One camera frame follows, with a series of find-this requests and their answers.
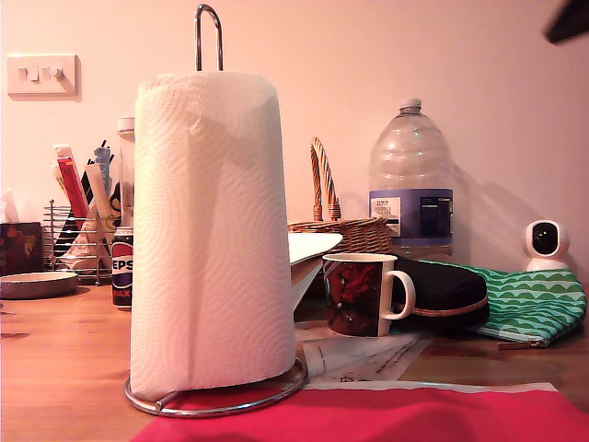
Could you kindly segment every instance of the bottle label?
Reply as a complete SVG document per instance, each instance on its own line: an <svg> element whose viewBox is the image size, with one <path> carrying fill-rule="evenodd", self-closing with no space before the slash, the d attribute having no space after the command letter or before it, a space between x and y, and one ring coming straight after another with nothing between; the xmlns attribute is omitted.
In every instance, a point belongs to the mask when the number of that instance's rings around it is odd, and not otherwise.
<svg viewBox="0 0 589 442"><path fill-rule="evenodd" d="M112 243L112 286L123 289L133 283L133 246L126 242Z"/></svg>
<svg viewBox="0 0 589 442"><path fill-rule="evenodd" d="M399 246L452 243L451 189L395 189L370 192L370 216L383 216Z"/></svg>

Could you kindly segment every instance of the metal paper towel holder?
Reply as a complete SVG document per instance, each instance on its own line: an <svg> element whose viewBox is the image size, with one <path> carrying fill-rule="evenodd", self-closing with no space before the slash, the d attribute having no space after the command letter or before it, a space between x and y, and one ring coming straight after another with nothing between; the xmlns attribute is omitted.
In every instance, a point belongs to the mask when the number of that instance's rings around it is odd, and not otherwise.
<svg viewBox="0 0 589 442"><path fill-rule="evenodd" d="M202 70L202 47L201 47L201 21L202 12L208 12L213 18L214 26L217 28L217 70L223 70L223 32L221 31L221 20L217 13L210 6L201 4L194 12L194 40L195 40L195 69Z"/></svg>
<svg viewBox="0 0 589 442"><path fill-rule="evenodd" d="M125 397L133 407L142 412L153 414L156 416L165 416L165 417L180 417L185 419L198 419L198 418L207 418L207 417L220 417L220 416L228 416L230 414L239 414L245 412L251 412L254 410L258 410L263 407L267 407L281 401L283 399L292 396L297 391L302 389L307 381L308 378L308 369L306 366L306 362L304 357L297 356L293 367L288 370L286 373L277 376L276 378L269 378L266 380L262 380L260 382L255 382L253 384L242 384L242 385L235 385L233 387L221 387L218 389L209 389L209 390L189 390L189 391L173 391L168 394L166 397L160 399L159 401L150 402L144 401L137 398L133 392L131 391L131 382L130 379L127 378L124 386L124 393ZM284 386L278 392L274 393L279 386ZM250 391L256 390L268 390L268 395L262 395L262 397L257 397L257 399L252 401L244 401L237 404L229 404L226 406L214 407L214 408L200 408L200 409L180 409L180 408L168 408L167 406L174 400L181 400L181 396L185 394L198 394L199 391L206 391L207 394L212 393L213 395L216 392L221 393L223 397L227 397L227 393L231 393L231 389L243 389L243 388L250 388Z"/></svg>
<svg viewBox="0 0 589 442"><path fill-rule="evenodd" d="M221 31L221 20L217 13L210 6L201 4L194 12L194 40L195 40L195 68L197 71L202 70L202 48L201 48L201 15L202 12L208 12L213 18L215 27L217 28L217 70L223 71L223 33ZM229 414L244 413L258 410L259 408L267 407L288 398L300 389L302 389L308 379L308 368L306 366L305 358L297 356L294 360L294 365L287 372L275 378L269 378L260 382L252 384L242 384L233 387L222 387L219 389L209 389L207 392L215 394L222 390L224 396L231 392L231 389L251 388L252 390L268 390L267 395L258 395L257 399L252 401L244 401L237 404L230 404L222 407L201 408L201 409L180 409L170 408L168 405L174 400L181 400L181 397L186 394L198 394L198 390L189 391L173 391L166 397L155 401L144 401L137 398L131 390L131 378L127 378L124 385L124 395L133 407L142 412L154 414L165 417L180 417L188 419L219 417L227 416Z"/></svg>

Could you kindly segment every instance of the plastic water bottle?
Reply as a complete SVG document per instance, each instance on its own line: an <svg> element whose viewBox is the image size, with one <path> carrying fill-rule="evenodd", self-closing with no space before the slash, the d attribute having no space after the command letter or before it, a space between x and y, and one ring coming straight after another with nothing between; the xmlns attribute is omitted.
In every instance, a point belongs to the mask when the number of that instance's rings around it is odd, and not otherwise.
<svg viewBox="0 0 589 442"><path fill-rule="evenodd" d="M384 216L407 258L452 254L452 158L420 99L404 100L370 159L370 216Z"/></svg>

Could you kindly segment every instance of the green pouch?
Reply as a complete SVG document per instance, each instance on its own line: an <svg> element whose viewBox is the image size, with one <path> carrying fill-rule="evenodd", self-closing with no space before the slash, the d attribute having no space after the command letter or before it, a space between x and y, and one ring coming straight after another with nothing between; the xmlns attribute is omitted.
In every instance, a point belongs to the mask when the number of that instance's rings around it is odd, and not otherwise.
<svg viewBox="0 0 589 442"><path fill-rule="evenodd" d="M587 313L587 297L568 269L507 273L447 265L485 278L491 314L484 325L471 328L476 333L547 347L581 325Z"/></svg>

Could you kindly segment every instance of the paper towel holder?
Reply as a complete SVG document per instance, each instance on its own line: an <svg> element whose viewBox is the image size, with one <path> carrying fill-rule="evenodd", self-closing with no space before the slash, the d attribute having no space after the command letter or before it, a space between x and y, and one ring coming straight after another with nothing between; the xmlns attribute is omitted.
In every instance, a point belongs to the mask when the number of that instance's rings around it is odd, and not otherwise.
<svg viewBox="0 0 589 442"><path fill-rule="evenodd" d="M308 378L308 368L303 358L297 356L294 361L293 367L289 371L276 378L270 378L260 381L258 382L258 384L263 382L269 382L269 386L275 386L277 383L280 382L279 378L285 376L291 378L291 385L289 385L286 389L279 391L278 393L272 394L271 396L267 396L261 399L257 399L255 401L242 402L235 405L229 405L226 407L218 408L180 410L176 408L167 407L167 405L171 401L177 399L177 397L183 393L188 393L187 391L173 391L166 397L155 402L143 401L137 398L135 395L133 395L133 392L131 391L131 382L129 378L127 378L127 381L125 382L124 393L125 397L131 403L131 405L136 409L141 410L142 412L153 414L156 416L179 417L185 419L202 419L207 417L228 416L230 414L238 414L258 410L259 408L267 407L269 405L272 405L273 403L286 399L289 396L295 394L297 391L299 391L305 386ZM235 387L244 387L247 385L248 384L237 385Z"/></svg>
<svg viewBox="0 0 589 442"><path fill-rule="evenodd" d="M194 39L195 39L195 69L202 70L202 48L201 48L201 19L202 12L208 12L213 18L214 26L217 28L217 70L223 70L223 32L221 31L221 20L217 13L210 6L202 3L198 5L194 12Z"/></svg>

